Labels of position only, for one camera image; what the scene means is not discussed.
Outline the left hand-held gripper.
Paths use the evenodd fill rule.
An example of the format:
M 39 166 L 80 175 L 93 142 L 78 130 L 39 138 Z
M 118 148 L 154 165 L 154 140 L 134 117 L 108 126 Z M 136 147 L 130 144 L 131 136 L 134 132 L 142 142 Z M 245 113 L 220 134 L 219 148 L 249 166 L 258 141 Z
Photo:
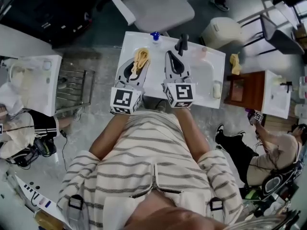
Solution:
M 150 61 L 141 69 L 131 72 L 134 58 L 126 61 L 117 71 L 116 83 L 111 88 L 110 112 L 112 114 L 132 115 L 139 107 L 144 94 L 143 85 Z

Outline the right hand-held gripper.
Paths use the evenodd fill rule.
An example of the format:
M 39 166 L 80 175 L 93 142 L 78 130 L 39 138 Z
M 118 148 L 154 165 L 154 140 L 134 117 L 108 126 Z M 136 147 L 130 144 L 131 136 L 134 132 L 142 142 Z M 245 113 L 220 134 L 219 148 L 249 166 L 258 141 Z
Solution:
M 189 77 L 190 65 L 176 50 L 165 54 L 165 79 L 162 86 L 172 108 L 189 108 L 195 101 L 196 83 Z

